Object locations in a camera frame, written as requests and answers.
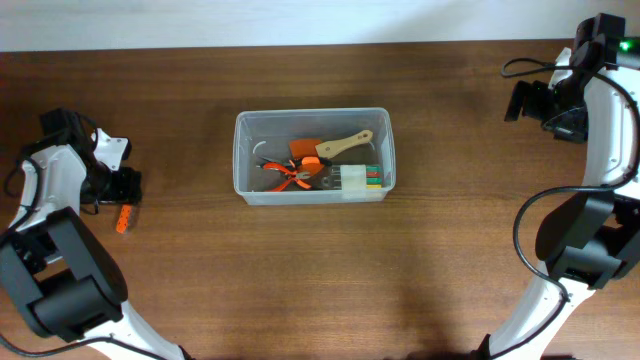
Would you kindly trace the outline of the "clear box coloured tubes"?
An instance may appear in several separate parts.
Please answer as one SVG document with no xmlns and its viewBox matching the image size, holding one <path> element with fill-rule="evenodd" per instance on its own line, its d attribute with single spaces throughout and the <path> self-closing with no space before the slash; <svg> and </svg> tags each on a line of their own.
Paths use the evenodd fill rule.
<svg viewBox="0 0 640 360">
<path fill-rule="evenodd" d="M 348 192 L 382 188 L 379 165 L 334 165 L 321 178 L 324 190 L 344 190 Z"/>
</svg>

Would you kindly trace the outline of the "orange black long-nose pliers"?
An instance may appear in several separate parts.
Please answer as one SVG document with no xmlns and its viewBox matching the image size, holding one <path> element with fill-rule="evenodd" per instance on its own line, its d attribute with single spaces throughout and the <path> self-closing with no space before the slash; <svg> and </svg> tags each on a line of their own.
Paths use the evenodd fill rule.
<svg viewBox="0 0 640 360">
<path fill-rule="evenodd" d="M 303 156 L 289 159 L 287 161 L 279 161 L 261 155 L 256 155 L 256 158 L 263 161 L 263 164 L 261 165 L 261 168 L 263 169 L 265 169 L 267 163 L 274 163 L 288 171 L 308 172 L 310 176 L 314 176 L 319 173 L 324 167 L 333 165 L 329 159 L 318 156 Z"/>
</svg>

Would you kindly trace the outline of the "orange perforated strip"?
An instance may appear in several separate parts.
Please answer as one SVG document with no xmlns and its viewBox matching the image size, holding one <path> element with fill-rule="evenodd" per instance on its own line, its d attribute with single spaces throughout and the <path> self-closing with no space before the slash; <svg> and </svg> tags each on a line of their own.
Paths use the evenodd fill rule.
<svg viewBox="0 0 640 360">
<path fill-rule="evenodd" d="M 116 231 L 120 234 L 124 234 L 127 232 L 130 225 L 130 218 L 133 212 L 133 206 L 129 204 L 124 204 L 121 207 L 121 211 L 116 222 Z"/>
</svg>

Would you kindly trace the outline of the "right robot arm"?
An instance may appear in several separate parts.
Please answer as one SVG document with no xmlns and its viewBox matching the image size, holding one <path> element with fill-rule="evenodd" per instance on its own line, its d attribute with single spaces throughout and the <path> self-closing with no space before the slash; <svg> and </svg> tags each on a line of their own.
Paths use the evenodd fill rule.
<svg viewBox="0 0 640 360">
<path fill-rule="evenodd" d="M 505 121 L 533 118 L 555 139 L 586 145 L 587 161 L 581 185 L 544 190 L 519 209 L 515 229 L 536 201 L 569 196 L 540 224 L 538 262 L 522 261 L 533 278 L 521 301 L 473 359 L 544 358 L 575 309 L 639 262 L 639 41 L 625 24 L 605 13 L 582 21 L 571 48 L 535 63 L 551 72 L 547 83 L 501 72 L 517 81 Z"/>
</svg>

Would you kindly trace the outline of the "small red-handled pliers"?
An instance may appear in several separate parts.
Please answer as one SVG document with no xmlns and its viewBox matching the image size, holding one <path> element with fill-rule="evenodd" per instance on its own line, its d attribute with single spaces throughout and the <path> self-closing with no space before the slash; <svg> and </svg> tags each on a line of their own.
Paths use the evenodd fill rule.
<svg viewBox="0 0 640 360">
<path fill-rule="evenodd" d="M 302 190 L 312 189 L 312 185 L 307 182 L 310 178 L 310 174 L 307 171 L 299 171 L 296 167 L 287 167 L 275 162 L 267 162 L 261 168 L 263 170 L 276 171 L 284 177 L 284 181 L 271 189 L 271 192 L 282 192 L 291 184 L 296 184 Z"/>
</svg>

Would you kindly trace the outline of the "orange scraper wooden handle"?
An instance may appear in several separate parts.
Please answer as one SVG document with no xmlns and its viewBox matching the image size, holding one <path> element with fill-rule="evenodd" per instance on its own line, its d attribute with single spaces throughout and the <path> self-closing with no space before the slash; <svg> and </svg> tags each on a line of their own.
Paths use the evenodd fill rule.
<svg viewBox="0 0 640 360">
<path fill-rule="evenodd" d="M 323 141 L 314 138 L 292 140 L 289 142 L 289 149 L 293 158 L 318 156 L 331 160 L 348 149 L 370 143 L 372 139 L 371 130 L 362 130 L 355 135 L 338 140 Z"/>
</svg>

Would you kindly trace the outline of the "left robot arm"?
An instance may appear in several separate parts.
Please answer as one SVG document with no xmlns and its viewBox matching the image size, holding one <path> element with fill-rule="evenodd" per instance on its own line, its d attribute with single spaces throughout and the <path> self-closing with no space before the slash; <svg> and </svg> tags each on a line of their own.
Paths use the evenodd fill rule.
<svg viewBox="0 0 640 360">
<path fill-rule="evenodd" d="M 58 108 L 40 117 L 41 140 L 24 146 L 14 169 L 24 175 L 19 208 L 1 234 L 1 285 L 26 325 L 64 346 L 39 352 L 7 339 L 25 358 L 91 347 L 110 359 L 187 359 L 133 308 L 115 260 L 81 219 L 86 205 L 123 209 L 142 199 L 140 172 L 123 166 L 126 137 Z"/>
</svg>

